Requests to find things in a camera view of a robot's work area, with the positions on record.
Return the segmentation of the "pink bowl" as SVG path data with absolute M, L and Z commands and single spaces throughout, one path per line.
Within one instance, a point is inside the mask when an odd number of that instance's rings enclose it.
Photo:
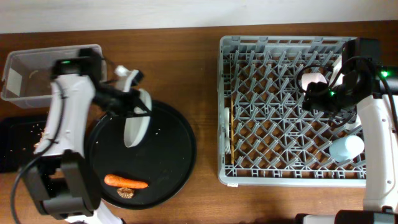
M 305 94 L 314 95 L 328 89 L 326 78 L 321 73 L 305 73 L 300 82 Z

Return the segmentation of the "grey plate with food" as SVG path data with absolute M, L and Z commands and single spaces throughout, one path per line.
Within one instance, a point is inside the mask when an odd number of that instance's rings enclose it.
M 150 94 L 140 88 L 140 100 L 152 111 L 152 99 Z M 126 147 L 137 146 L 144 138 L 149 127 L 150 116 L 127 118 L 124 127 L 124 144 Z

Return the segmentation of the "white plastic fork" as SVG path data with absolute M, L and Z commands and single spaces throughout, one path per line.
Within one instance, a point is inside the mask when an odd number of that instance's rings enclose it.
M 229 117 L 230 117 L 229 108 L 225 108 L 224 109 L 224 124 L 225 124 L 224 151 L 226 154 L 231 154 L 231 144 L 229 138 Z

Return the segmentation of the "orange carrot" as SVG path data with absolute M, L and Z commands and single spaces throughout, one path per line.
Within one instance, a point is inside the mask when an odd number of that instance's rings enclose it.
M 130 189 L 145 189 L 149 185 L 145 182 L 138 180 L 126 179 L 113 174 L 108 174 L 104 177 L 104 182 L 113 187 L 125 187 Z

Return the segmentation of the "wooden chopstick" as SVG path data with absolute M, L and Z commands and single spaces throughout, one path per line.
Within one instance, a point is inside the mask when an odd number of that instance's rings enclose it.
M 231 164 L 234 165 L 234 107 L 233 107 L 233 97 L 231 97 L 231 107 L 230 107 L 230 126 L 231 126 Z

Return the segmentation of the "brown walnut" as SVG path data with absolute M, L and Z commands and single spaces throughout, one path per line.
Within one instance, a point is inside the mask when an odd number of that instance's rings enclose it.
M 125 199 L 131 199 L 134 196 L 134 190 L 127 187 L 118 188 L 117 193 L 121 198 Z

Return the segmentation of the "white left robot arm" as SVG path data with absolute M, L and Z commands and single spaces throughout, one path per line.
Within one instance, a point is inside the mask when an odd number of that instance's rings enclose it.
M 124 223 L 103 203 L 100 180 L 85 161 L 84 134 L 92 103 L 111 116 L 126 118 L 124 144 L 138 145 L 144 138 L 152 113 L 148 92 L 134 89 L 140 70 L 119 65 L 115 86 L 101 82 L 103 58 L 80 56 L 58 60 L 52 69 L 52 101 L 44 135 L 36 157 L 24 165 L 12 186 L 10 208 L 14 221 L 16 190 L 27 187 L 37 210 L 70 223 Z

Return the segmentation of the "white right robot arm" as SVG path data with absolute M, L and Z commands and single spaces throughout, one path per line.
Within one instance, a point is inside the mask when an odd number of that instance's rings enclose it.
M 356 109 L 364 135 L 366 190 L 362 210 L 332 216 L 298 214 L 296 223 L 397 223 L 397 68 L 366 57 L 341 60 L 321 73 L 299 71 L 296 82 L 305 94 L 305 110 L 336 116 Z

